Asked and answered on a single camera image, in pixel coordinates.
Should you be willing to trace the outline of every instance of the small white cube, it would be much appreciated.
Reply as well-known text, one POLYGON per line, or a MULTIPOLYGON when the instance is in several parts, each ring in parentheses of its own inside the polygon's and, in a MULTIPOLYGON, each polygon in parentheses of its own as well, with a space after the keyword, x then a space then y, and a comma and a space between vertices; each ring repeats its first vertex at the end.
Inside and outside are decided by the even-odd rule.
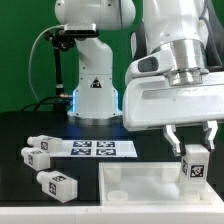
POLYGON ((62 203, 77 198, 78 182, 58 171, 40 172, 37 181, 42 185, 42 191, 62 203))
POLYGON ((24 163, 36 171, 50 168, 50 155, 39 148, 23 148, 21 154, 24 163))

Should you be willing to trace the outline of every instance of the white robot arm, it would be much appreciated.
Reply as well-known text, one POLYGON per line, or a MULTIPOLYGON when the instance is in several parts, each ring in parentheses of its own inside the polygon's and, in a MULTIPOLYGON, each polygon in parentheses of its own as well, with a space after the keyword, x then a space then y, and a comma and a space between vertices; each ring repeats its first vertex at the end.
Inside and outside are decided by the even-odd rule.
MULTIPOLYGON (((65 32, 84 29, 85 33, 92 24, 99 30, 117 30, 130 26, 135 18, 132 0, 57 0, 55 12, 60 23, 68 24, 65 32)), ((118 93, 112 85, 112 50, 97 38, 78 39, 76 45, 80 81, 69 119, 94 125, 120 120, 118 93)))
POLYGON ((206 143, 214 149, 217 122, 224 119, 224 74, 209 73, 205 56, 208 1, 143 0, 147 56, 131 63, 123 100, 129 131, 164 128, 180 155, 175 125, 204 124, 206 143))
MULTIPOLYGON (((121 29, 119 0, 57 0, 55 13, 61 24, 96 24, 99 30, 121 29)), ((132 0, 122 1, 123 27, 135 18, 132 0)))

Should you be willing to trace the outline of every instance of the green wall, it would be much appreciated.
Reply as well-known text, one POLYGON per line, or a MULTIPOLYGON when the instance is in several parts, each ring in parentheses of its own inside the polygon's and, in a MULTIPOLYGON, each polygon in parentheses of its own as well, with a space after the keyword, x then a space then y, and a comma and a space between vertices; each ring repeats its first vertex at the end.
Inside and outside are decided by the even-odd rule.
MULTIPOLYGON (((28 60, 36 37, 46 28, 57 25, 54 15, 56 0, 8 0, 1 1, 0 8, 0 112, 20 110, 35 103, 28 84, 28 60)), ((130 32, 141 20, 141 0, 133 0, 137 17, 125 37, 129 45, 130 32)), ((224 2, 214 0, 217 14, 224 23, 224 2)), ((122 94, 125 90, 124 76, 127 68, 121 31, 101 32, 100 39, 111 46, 114 52, 113 83, 122 94)), ((78 66, 75 49, 62 53, 62 68, 65 91, 70 92, 77 85, 78 66)), ((55 94, 54 57, 51 43, 44 38, 39 42, 32 64, 33 84, 40 99, 55 94)))

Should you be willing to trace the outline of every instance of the white cylinder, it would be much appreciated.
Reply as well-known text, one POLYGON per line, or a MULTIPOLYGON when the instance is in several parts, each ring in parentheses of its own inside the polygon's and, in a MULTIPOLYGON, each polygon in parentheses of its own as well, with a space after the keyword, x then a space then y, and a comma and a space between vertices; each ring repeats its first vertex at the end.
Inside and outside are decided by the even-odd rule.
POLYGON ((108 201, 128 201, 128 193, 125 191, 110 191, 107 194, 108 201))
POLYGON ((203 4, 195 0, 144 0, 147 52, 175 40, 200 40, 199 17, 203 4))
POLYGON ((44 177, 46 174, 47 174, 47 172, 44 172, 44 171, 39 172, 39 173, 37 174, 37 181, 38 181, 39 184, 42 184, 43 177, 44 177))

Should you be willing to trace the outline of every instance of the black table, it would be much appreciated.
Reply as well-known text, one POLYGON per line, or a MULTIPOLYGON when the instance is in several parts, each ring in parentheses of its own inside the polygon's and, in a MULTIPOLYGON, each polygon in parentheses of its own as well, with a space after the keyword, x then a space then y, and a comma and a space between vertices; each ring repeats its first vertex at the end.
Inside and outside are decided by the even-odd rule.
MULTIPOLYGON (((216 151, 211 153, 208 182, 224 199, 224 131, 220 126, 216 151)), ((82 126, 52 112, 5 112, 0 114, 0 206, 82 206, 99 205, 99 162, 168 162, 180 161, 161 130, 129 133, 121 123, 108 126, 82 126), (132 140, 138 158, 51 158, 51 169, 78 180, 79 196, 62 204, 41 191, 37 173, 23 163, 21 149, 30 136, 49 135, 63 140, 132 140)), ((185 144, 200 144, 202 127, 177 128, 185 144)))

